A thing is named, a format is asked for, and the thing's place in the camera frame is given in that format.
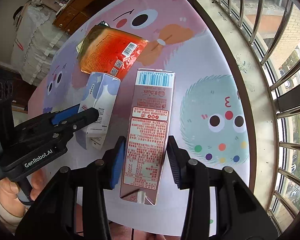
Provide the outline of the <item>person's left hand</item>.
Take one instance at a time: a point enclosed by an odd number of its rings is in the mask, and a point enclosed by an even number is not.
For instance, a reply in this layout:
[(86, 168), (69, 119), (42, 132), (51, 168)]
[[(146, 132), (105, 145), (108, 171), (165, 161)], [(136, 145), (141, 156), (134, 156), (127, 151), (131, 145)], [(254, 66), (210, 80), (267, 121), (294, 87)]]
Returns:
[[(31, 175), (32, 191), (30, 197), (36, 200), (47, 183), (47, 177), (43, 169), (39, 169)], [(25, 212), (25, 205), (17, 197), (20, 188), (8, 178), (0, 180), (0, 204), (10, 214), (21, 217)]]

